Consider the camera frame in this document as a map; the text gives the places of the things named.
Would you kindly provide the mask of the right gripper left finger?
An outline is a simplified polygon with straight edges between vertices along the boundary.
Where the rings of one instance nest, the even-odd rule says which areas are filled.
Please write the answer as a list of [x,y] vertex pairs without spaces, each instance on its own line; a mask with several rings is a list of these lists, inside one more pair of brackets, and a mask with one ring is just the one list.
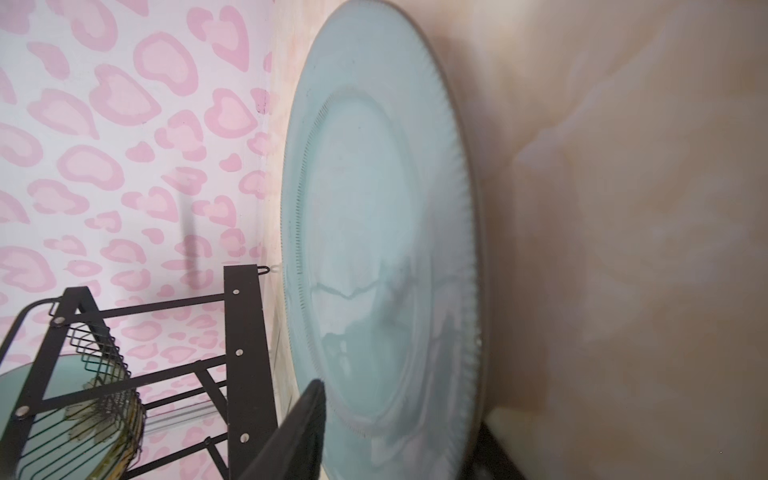
[[240,479],[317,480],[325,439],[325,384],[312,380]]

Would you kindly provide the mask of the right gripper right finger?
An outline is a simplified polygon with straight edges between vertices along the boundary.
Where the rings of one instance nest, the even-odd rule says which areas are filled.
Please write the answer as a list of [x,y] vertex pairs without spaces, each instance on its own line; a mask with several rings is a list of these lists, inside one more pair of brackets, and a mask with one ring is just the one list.
[[526,477],[508,457],[501,443],[485,422],[480,426],[475,448],[466,461],[460,480],[525,480]]

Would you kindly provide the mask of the mint green flower plate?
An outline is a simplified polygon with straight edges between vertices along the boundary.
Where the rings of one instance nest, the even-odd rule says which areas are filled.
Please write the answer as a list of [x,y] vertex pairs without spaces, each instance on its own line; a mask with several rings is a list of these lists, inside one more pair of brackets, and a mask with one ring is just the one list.
[[[1,374],[1,438],[32,364]],[[116,364],[96,367],[79,355],[59,357],[44,398],[127,378]],[[141,449],[146,420],[139,395],[126,390],[38,414],[15,471],[1,479],[121,479]]]

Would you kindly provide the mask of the grey blue plate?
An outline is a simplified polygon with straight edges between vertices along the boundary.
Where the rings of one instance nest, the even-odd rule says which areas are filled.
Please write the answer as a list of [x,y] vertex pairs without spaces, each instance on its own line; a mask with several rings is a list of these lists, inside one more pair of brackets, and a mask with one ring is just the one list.
[[344,3],[309,51],[281,249],[296,381],[325,385],[327,475],[457,478],[483,373],[476,201],[442,71],[390,3]]

